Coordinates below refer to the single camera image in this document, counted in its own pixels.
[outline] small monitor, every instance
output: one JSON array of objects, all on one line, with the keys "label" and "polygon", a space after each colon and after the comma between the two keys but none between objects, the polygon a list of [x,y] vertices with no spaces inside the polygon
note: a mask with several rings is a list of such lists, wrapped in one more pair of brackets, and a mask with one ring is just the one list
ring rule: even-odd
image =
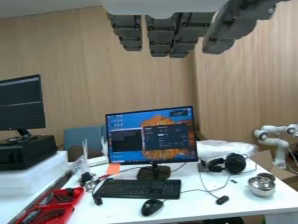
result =
[{"label": "small monitor", "polygon": [[108,114],[107,132],[111,163],[199,161],[192,106]]},{"label": "small monitor", "polygon": [[0,81],[0,131],[46,128],[42,77]]}]

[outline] wall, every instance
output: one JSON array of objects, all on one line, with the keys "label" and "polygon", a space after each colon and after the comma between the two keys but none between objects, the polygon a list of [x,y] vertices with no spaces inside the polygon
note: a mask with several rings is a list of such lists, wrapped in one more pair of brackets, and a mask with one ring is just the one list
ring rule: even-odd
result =
[{"label": "wall", "polygon": [[66,128],[104,123],[107,113],[195,103],[192,57],[152,58],[144,40],[143,52],[127,52],[100,7],[0,20],[0,80],[43,75],[47,129],[34,133],[60,144]]},{"label": "wall", "polygon": [[298,1],[223,55],[195,52],[201,131],[208,138],[255,142],[265,124],[298,122]]}]

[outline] black box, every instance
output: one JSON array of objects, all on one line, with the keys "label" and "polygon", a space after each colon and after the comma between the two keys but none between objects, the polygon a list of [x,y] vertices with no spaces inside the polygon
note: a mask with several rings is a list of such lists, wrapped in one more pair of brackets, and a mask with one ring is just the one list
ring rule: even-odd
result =
[{"label": "black box", "polygon": [[0,171],[27,169],[56,152],[54,136],[39,136],[23,143],[0,145]]}]

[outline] blue screen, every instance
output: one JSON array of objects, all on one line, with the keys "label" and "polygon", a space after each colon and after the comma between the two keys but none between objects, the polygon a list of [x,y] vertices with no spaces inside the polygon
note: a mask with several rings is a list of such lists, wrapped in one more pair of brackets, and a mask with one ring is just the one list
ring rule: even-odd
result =
[{"label": "blue screen", "polygon": [[111,162],[196,161],[193,123],[192,107],[107,115]]}]

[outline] keyboard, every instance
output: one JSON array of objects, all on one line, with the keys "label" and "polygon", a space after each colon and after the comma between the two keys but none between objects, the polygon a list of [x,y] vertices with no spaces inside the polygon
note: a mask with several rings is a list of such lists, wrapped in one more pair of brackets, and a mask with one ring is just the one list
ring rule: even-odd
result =
[{"label": "keyboard", "polygon": [[96,194],[103,198],[180,199],[181,180],[106,180]]}]

